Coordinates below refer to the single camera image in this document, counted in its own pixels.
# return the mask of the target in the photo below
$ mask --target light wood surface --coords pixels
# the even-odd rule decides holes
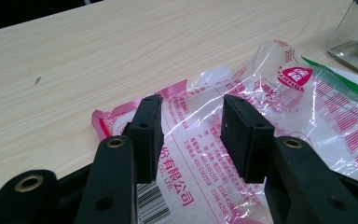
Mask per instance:
[[[95,109],[235,69],[264,41],[349,70],[326,47],[350,3],[106,0],[0,30],[0,188],[28,170],[62,177],[92,162]]]

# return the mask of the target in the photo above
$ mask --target bolt hole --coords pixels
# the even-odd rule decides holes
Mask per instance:
[[[114,200],[112,197],[105,197],[105,198],[101,198],[100,201],[97,202],[97,204],[95,204],[95,207],[97,207],[98,210],[100,211],[106,211],[108,209],[110,209],[114,204]]]
[[[14,186],[14,190],[17,192],[28,192],[38,188],[43,181],[44,177],[42,175],[28,175]]]
[[[295,147],[295,148],[303,147],[302,143],[295,139],[285,139],[283,142],[285,145],[287,145],[289,147]]]
[[[341,200],[339,200],[338,198],[336,198],[335,196],[331,196],[328,199],[328,202],[330,205],[332,205],[334,208],[338,210],[345,210],[347,208],[347,205]]]
[[[107,142],[108,147],[121,147],[124,145],[124,140],[121,139],[112,139]]]

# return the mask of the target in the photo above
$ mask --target green edge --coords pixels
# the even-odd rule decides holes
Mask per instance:
[[[349,81],[349,80],[346,79],[345,77],[340,76],[339,74],[335,73],[333,70],[331,70],[330,68],[328,68],[328,67],[326,67],[326,66],[324,66],[324,65],[322,65],[322,64],[318,64],[318,63],[313,62],[313,61],[311,61],[310,59],[307,59],[307,58],[304,58],[304,57],[302,57],[302,59],[304,59],[304,60],[305,60],[307,63],[309,63],[310,65],[323,68],[323,69],[325,69],[325,70],[331,72],[332,74],[336,75],[343,83],[345,83],[345,85],[348,86],[348,88],[350,88],[352,91],[358,93],[358,84]]]

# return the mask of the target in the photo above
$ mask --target pink logo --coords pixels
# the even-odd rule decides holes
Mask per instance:
[[[304,91],[302,86],[310,80],[310,75],[312,75],[312,69],[303,67],[292,67],[283,71],[282,68],[279,67],[278,70],[278,80],[280,80],[283,85],[298,91]]]

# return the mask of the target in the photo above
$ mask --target plastic bag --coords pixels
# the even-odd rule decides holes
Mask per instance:
[[[157,184],[165,205],[149,207],[154,221],[272,223],[264,186],[243,182],[220,140],[227,93],[250,102],[275,126],[276,136],[307,141],[332,170],[358,180],[358,93],[331,71],[297,57],[286,43],[261,45],[235,73],[217,67],[186,84],[156,92],[164,97]],[[100,138],[121,134],[138,104],[95,111]]]

